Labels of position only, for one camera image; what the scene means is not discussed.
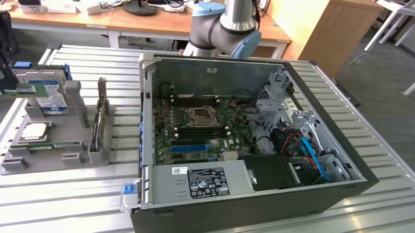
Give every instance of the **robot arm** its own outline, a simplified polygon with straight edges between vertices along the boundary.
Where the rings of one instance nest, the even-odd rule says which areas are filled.
[[[260,41],[256,0],[226,0],[225,5],[196,4],[184,56],[214,57],[217,50],[236,59],[252,54]]]

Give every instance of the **warning label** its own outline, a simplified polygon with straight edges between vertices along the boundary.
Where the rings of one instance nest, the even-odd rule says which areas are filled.
[[[193,199],[230,194],[222,167],[188,170],[186,177]]]

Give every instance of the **blue cable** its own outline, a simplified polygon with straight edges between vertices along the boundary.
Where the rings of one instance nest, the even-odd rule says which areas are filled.
[[[315,163],[316,163],[316,166],[317,166],[317,169],[319,169],[319,171],[320,171],[321,176],[323,176],[328,181],[331,181],[331,178],[327,176],[327,174],[325,174],[325,172],[324,172],[324,168],[321,167],[321,165],[320,165],[320,163],[319,163],[319,161],[317,161],[317,157],[316,157],[316,154],[313,153],[313,150],[312,150],[312,148],[310,148],[309,142],[306,141],[306,139],[305,139],[304,137],[301,137],[300,140],[301,140],[302,143],[305,144],[305,147],[306,147],[306,149],[308,149],[308,151],[309,151],[309,153],[310,153],[312,159],[313,159],[313,161],[315,161]]]

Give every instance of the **wooden desk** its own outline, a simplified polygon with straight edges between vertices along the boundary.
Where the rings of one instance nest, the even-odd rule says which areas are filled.
[[[157,11],[153,16],[146,17],[126,13],[122,7],[90,16],[80,12],[77,14],[24,14],[16,2],[9,13],[13,28],[106,34],[110,48],[118,48],[120,36],[188,40],[190,29],[189,9],[182,14]],[[280,58],[290,39],[280,27],[273,24],[270,17],[264,15],[260,23],[261,41],[258,45],[261,47],[258,50],[261,50],[261,54],[265,52],[268,57]]]
[[[268,15],[264,15],[260,22],[261,41],[260,46],[273,47],[274,58],[280,58],[290,39],[278,26],[273,26]],[[122,8],[116,8],[109,25],[110,48],[118,48],[117,38],[124,36],[138,36],[161,39],[188,40],[190,29],[190,10],[181,14],[157,11],[152,16],[134,16],[126,13]]]
[[[8,12],[12,16],[13,28],[94,34],[106,34],[113,14],[112,11],[90,16],[80,12],[77,14],[24,14],[17,3]]]

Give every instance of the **white table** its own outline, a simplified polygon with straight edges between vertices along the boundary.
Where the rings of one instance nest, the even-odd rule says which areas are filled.
[[[80,80],[85,104],[97,100],[96,82],[106,78],[114,105],[110,164],[12,176],[0,176],[0,232],[132,232],[128,213],[118,211],[121,184],[137,177],[138,159],[138,50],[64,45],[48,50],[41,64],[70,65]],[[380,182],[361,195],[337,203],[323,214],[221,231],[233,232],[412,232],[415,175],[367,120],[317,67],[290,61],[339,128]],[[305,101],[294,93],[298,103]],[[0,125],[0,151],[24,116],[17,99]]]

